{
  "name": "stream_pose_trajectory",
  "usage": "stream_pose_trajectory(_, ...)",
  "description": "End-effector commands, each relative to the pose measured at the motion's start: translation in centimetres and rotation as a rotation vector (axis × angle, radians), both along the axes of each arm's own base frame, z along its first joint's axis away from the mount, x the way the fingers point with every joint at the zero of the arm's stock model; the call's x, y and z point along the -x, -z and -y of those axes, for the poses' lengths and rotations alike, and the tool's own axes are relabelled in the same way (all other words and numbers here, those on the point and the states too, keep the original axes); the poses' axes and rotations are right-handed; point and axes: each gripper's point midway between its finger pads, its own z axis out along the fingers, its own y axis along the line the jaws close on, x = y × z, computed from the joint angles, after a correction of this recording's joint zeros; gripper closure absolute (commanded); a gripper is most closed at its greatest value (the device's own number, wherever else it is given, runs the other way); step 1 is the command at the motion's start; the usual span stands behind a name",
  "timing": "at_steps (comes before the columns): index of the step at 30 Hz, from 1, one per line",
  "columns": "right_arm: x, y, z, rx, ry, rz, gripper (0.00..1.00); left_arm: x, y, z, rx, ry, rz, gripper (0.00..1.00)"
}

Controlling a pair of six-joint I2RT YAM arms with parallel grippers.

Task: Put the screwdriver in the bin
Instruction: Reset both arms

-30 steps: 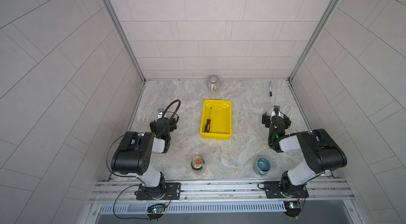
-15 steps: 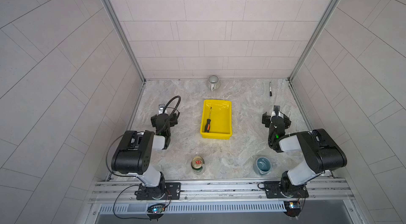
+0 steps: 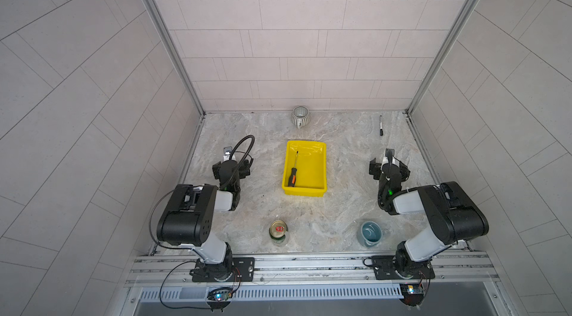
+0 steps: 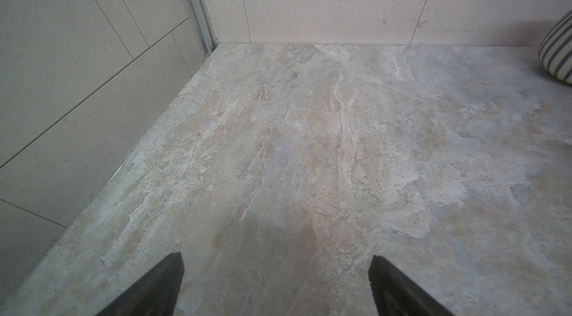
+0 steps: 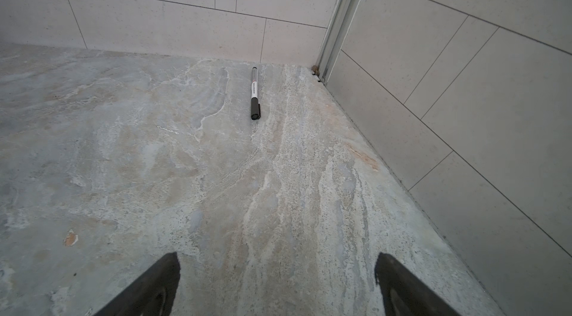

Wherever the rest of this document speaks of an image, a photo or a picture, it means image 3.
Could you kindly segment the black orange screwdriver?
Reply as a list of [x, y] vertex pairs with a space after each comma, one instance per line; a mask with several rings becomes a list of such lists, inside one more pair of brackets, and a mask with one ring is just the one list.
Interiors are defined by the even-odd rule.
[[298, 161], [299, 152], [296, 152], [295, 160], [293, 164], [293, 168], [290, 171], [290, 177], [287, 182], [288, 187], [295, 187], [296, 185], [296, 173], [297, 173], [297, 161]]

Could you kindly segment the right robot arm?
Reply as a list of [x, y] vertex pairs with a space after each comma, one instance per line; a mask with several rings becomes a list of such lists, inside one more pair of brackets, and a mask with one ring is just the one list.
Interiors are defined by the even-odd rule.
[[381, 162], [369, 162], [369, 175], [379, 182], [378, 206], [391, 216], [422, 213], [429, 226], [400, 242], [394, 256], [373, 256], [365, 265], [374, 270], [377, 280], [431, 280], [434, 256], [459, 241], [485, 236], [489, 223], [454, 181], [404, 189], [402, 183], [411, 172], [394, 153], [388, 148]]

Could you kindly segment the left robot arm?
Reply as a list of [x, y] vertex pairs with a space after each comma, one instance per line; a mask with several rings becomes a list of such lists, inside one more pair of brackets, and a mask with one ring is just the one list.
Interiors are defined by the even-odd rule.
[[253, 280], [255, 259], [234, 257], [230, 245], [211, 233], [215, 212], [236, 210], [241, 199], [240, 180], [250, 175], [253, 158], [247, 152], [240, 154], [237, 160], [226, 147], [223, 161], [213, 165], [214, 178], [223, 184], [221, 189], [179, 184], [159, 218], [157, 241], [198, 255], [190, 272], [194, 283]]

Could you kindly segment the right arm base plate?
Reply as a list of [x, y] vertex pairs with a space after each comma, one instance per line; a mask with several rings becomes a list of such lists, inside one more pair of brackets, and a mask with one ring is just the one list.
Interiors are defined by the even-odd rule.
[[364, 265], [372, 268], [376, 280], [421, 280], [435, 278], [430, 261], [412, 262], [397, 256], [372, 256]]

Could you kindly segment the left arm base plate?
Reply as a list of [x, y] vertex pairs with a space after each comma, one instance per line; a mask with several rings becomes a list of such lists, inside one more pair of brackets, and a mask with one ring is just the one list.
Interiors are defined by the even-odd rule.
[[234, 280], [252, 282], [255, 269], [253, 257], [233, 257], [216, 265], [198, 261], [190, 271], [193, 283], [229, 283]]

